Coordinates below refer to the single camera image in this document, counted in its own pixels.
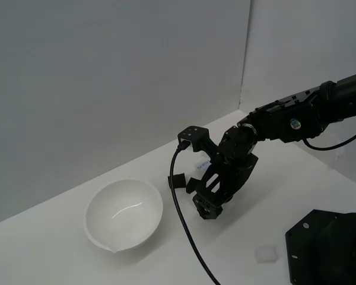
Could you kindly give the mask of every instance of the white wall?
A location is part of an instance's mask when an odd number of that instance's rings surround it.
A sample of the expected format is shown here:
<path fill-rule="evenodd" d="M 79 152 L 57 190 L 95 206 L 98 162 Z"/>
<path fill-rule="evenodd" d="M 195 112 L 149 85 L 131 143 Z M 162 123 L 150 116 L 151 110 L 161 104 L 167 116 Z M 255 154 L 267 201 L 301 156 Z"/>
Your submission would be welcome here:
<path fill-rule="evenodd" d="M 0 1 L 0 221 L 237 109 L 249 4 Z"/>
<path fill-rule="evenodd" d="M 252 0 L 241 110 L 353 74 L 356 0 Z M 313 144 L 329 146 L 354 134 L 356 118 L 329 126 Z M 356 141 L 327 153 L 298 145 L 356 181 Z"/>

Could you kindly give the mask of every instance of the white tabletop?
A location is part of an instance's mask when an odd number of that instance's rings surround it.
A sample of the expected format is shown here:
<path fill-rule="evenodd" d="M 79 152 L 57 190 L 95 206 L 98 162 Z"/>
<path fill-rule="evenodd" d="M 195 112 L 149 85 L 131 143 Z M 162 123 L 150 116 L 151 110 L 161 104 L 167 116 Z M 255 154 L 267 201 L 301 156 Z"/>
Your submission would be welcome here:
<path fill-rule="evenodd" d="M 206 127 L 217 143 L 243 117 L 235 111 Z M 1 222 L 0 284 L 209 284 L 167 186 L 176 146 L 166 144 Z M 285 232 L 314 208 L 356 212 L 356 184 L 294 144 L 260 142 L 254 153 L 259 161 L 251 177 L 216 220 L 201 219 L 184 189 L 177 196 L 199 250 L 222 284 L 289 284 Z M 175 173 L 189 177 L 201 157 L 182 152 Z M 83 215 L 93 193 L 128 176 L 160 190 L 164 213 L 150 240 L 113 254 L 87 239 Z M 262 245 L 277 247 L 276 263 L 256 263 L 254 250 Z"/>

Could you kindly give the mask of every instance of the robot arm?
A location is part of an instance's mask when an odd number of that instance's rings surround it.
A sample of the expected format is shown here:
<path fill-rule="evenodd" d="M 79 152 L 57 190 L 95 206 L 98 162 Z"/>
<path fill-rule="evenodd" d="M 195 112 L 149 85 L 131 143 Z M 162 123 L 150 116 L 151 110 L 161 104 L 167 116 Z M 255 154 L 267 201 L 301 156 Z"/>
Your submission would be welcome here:
<path fill-rule="evenodd" d="M 320 135 L 329 124 L 356 116 L 356 75 L 331 81 L 256 108 L 225 132 L 219 146 L 209 131 L 190 126 L 178 134 L 193 151 L 204 151 L 211 165 L 196 184 L 193 202 L 203 219 L 215 219 L 222 205 L 249 178 L 258 158 L 252 153 L 258 141 L 280 139 L 285 143 Z M 210 179 L 217 178 L 208 185 Z"/>

